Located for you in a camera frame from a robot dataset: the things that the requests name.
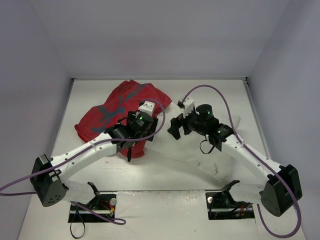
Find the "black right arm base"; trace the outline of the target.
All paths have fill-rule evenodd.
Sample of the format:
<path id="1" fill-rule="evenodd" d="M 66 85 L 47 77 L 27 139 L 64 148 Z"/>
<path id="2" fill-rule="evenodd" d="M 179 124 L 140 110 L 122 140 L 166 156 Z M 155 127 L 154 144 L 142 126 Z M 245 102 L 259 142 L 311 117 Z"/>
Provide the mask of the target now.
<path id="1" fill-rule="evenodd" d="M 250 203 L 235 201 L 231 197 L 231 187 L 239 182 L 239 180 L 233 180 L 220 191 L 208 191 L 205 193 L 207 216 L 210 221 L 255 218 L 254 210 Z"/>

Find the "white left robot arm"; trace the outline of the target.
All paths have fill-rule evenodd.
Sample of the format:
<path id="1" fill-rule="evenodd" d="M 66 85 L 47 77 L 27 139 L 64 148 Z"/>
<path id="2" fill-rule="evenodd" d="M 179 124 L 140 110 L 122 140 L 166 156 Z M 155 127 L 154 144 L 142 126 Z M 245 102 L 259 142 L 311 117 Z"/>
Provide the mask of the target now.
<path id="1" fill-rule="evenodd" d="M 127 161 L 133 158 L 133 147 L 142 140 L 153 140 L 158 119 L 143 111 L 130 111 L 126 124 L 118 122 L 96 138 L 62 155 L 35 159 L 30 182 L 43 207 L 62 200 L 88 204 L 101 194 L 92 182 L 79 183 L 70 178 L 96 161 L 126 150 Z"/>

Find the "red printed pillowcase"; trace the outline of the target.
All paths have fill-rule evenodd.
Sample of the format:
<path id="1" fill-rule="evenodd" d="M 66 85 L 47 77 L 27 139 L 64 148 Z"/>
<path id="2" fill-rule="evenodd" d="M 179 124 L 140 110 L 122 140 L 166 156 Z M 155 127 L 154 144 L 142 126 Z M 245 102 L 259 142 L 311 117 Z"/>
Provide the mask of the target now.
<path id="1" fill-rule="evenodd" d="M 136 111 L 144 99 L 155 99 L 164 108 L 172 102 L 168 95 L 151 83 L 125 80 L 111 92 L 104 104 L 93 106 L 74 126 L 77 135 L 84 142 L 93 140 L 106 128 L 126 117 L 129 111 Z"/>

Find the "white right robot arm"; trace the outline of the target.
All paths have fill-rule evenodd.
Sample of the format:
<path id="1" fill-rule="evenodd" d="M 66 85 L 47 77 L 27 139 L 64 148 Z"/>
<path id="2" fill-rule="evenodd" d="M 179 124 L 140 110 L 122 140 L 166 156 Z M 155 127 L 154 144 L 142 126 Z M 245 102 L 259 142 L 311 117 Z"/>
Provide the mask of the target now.
<path id="1" fill-rule="evenodd" d="M 195 132 L 204 136 L 212 150 L 217 149 L 239 161 L 258 179 L 257 183 L 250 184 L 239 180 L 228 183 L 222 189 L 226 201 L 261 204 L 273 216 L 280 217 L 294 204 L 289 192 L 296 200 L 301 199 L 299 173 L 294 166 L 283 166 L 254 149 L 249 150 L 230 126 L 214 117 L 211 105 L 195 107 L 193 102 L 179 102 L 178 107 L 183 112 L 171 119 L 168 133 L 176 140 L 181 137 L 180 128 L 185 135 Z"/>

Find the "white pillow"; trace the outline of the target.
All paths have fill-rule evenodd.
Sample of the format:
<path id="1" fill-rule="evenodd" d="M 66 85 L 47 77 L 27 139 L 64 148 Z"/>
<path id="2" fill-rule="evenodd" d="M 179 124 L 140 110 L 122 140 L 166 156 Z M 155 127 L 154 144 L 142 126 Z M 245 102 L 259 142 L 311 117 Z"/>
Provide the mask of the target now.
<path id="1" fill-rule="evenodd" d="M 234 159 L 226 153 L 214 149 L 211 153 L 208 143 L 201 143 L 203 136 L 196 132 L 182 135 L 179 140 L 170 135 L 167 130 L 171 126 L 170 120 L 182 113 L 175 103 L 171 102 L 165 108 L 165 123 L 153 141 L 145 143 L 145 150 L 157 152 L 171 160 L 186 163 L 210 175 L 215 180 L 226 183 L 232 178 Z"/>

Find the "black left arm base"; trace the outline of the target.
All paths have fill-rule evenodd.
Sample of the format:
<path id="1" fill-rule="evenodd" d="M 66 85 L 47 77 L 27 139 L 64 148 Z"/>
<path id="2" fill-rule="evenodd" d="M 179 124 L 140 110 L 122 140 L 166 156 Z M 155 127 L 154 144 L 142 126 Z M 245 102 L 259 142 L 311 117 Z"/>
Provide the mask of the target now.
<path id="1" fill-rule="evenodd" d="M 94 211 L 99 216 L 107 219 L 115 218 L 117 194 L 116 193 L 102 193 L 92 183 L 88 182 L 95 194 L 95 197 L 87 204 L 81 204 L 86 208 Z M 104 223 L 105 221 L 100 217 L 76 206 L 70 205 L 70 212 L 68 216 L 69 223 Z"/>

